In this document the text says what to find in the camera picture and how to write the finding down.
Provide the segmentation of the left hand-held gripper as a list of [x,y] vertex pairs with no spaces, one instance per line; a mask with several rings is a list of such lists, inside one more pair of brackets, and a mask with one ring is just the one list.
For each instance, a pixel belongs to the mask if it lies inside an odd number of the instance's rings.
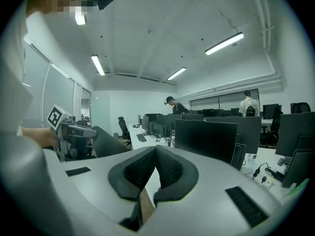
[[125,153],[128,148],[98,126],[85,127],[78,125],[75,116],[63,108],[54,105],[47,123],[54,130],[58,147],[54,151],[61,162],[81,160],[92,156],[95,150],[97,158]]

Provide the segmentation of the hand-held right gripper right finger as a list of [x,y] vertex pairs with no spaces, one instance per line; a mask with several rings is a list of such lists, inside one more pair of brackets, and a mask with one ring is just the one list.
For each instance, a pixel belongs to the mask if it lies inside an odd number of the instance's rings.
[[156,204],[181,200],[199,179],[197,167],[173,153],[170,147],[156,146],[155,167],[160,180],[160,190],[154,194]]

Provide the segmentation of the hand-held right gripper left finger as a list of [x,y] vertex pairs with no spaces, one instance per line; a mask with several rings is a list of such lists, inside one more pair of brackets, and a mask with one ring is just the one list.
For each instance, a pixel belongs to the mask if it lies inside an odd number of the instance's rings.
[[113,166],[108,173],[112,188],[122,199],[136,201],[155,170],[156,148],[143,152]]

